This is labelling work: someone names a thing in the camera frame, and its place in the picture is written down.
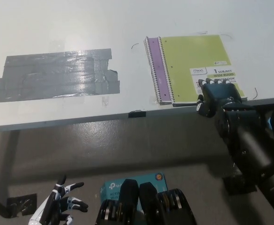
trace robotic arm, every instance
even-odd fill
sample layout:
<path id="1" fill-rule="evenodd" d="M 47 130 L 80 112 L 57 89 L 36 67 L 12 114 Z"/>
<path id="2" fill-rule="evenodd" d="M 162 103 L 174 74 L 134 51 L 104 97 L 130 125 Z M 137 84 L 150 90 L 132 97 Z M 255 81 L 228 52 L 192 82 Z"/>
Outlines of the robotic arm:
<path id="1" fill-rule="evenodd" d="M 66 176 L 63 176 L 54 186 L 51 194 L 45 199 L 29 221 L 29 225 L 59 225 L 60 221 L 65 221 L 64 225 L 72 225 L 73 217 L 69 214 L 62 214 L 66 210 L 79 210 L 88 212 L 88 205 L 80 199 L 74 197 L 64 197 L 75 188 L 84 185 L 83 182 L 64 186 Z"/>
<path id="2" fill-rule="evenodd" d="M 274 208 L 274 139 L 266 132 L 261 115 L 242 104 L 234 84 L 228 80 L 199 80 L 197 112 L 215 116 L 215 126 L 228 147 L 233 162 L 245 180 L 257 185 Z"/>
<path id="3" fill-rule="evenodd" d="M 245 181 L 257 186 L 274 208 L 274 139 L 266 132 L 266 123 L 251 106 L 244 105 L 234 84 L 228 80 L 199 80 L 203 95 L 199 95 L 197 112 L 215 117 L 215 126 L 228 147 L 232 161 Z M 88 205 L 73 197 L 63 198 L 76 183 L 64 187 L 64 176 L 52 193 L 37 209 L 29 225 L 71 225 L 73 217 L 62 214 L 66 210 L 88 211 Z M 149 225 L 196 225 L 192 210 L 179 189 L 157 193 L 151 183 L 141 184 L 125 180 L 119 201 L 106 200 L 99 210 L 96 225 L 133 224 L 140 198 Z"/>

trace green notebook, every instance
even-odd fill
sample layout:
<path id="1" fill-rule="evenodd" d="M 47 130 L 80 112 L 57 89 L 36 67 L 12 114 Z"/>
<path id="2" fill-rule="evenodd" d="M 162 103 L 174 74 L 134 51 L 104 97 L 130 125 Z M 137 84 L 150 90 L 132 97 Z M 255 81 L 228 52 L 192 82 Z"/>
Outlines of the green notebook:
<path id="1" fill-rule="evenodd" d="M 241 97 L 237 77 L 219 35 L 159 37 L 171 101 L 195 105 L 201 94 L 198 80 L 229 79 Z"/>

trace gray duct tape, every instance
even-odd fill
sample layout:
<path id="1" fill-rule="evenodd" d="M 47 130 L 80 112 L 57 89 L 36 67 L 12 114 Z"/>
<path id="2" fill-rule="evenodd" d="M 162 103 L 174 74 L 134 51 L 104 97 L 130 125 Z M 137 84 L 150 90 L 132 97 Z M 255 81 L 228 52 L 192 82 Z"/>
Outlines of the gray duct tape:
<path id="1" fill-rule="evenodd" d="M 0 102 L 120 93 L 110 49 L 8 56 Z"/>
<path id="2" fill-rule="evenodd" d="M 88 58 L 93 60 L 110 60 L 112 59 L 111 49 L 83 50 L 76 52 L 58 52 L 35 55 L 18 55 L 7 56 L 5 67 L 7 66 L 25 66 L 43 63 L 66 63 L 81 62 Z"/>

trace mead logo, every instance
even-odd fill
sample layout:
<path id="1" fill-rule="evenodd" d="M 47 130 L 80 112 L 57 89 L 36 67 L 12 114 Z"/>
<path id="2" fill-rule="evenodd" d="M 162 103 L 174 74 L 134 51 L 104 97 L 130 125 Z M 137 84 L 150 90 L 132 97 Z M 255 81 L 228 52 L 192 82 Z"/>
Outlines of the mead logo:
<path id="1" fill-rule="evenodd" d="M 203 75 L 207 74 L 207 69 L 205 67 L 202 68 L 192 68 L 190 69 L 192 75 Z"/>

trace gray floor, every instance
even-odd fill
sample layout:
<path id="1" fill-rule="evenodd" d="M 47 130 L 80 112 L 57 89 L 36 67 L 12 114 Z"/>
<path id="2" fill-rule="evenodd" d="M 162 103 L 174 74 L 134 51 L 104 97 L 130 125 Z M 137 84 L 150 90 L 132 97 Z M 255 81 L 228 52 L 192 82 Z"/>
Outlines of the gray floor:
<path id="1" fill-rule="evenodd" d="M 260 192 L 226 194 L 221 177 L 230 158 L 213 120 L 196 114 L 0 133 L 0 200 L 37 193 L 41 204 L 66 173 L 68 184 L 85 182 L 71 193 L 89 204 L 87 214 L 72 213 L 76 225 L 95 223 L 104 181 L 158 171 L 169 189 L 183 190 L 199 225 L 274 225 Z M 0 217 L 0 225 L 29 218 Z"/>

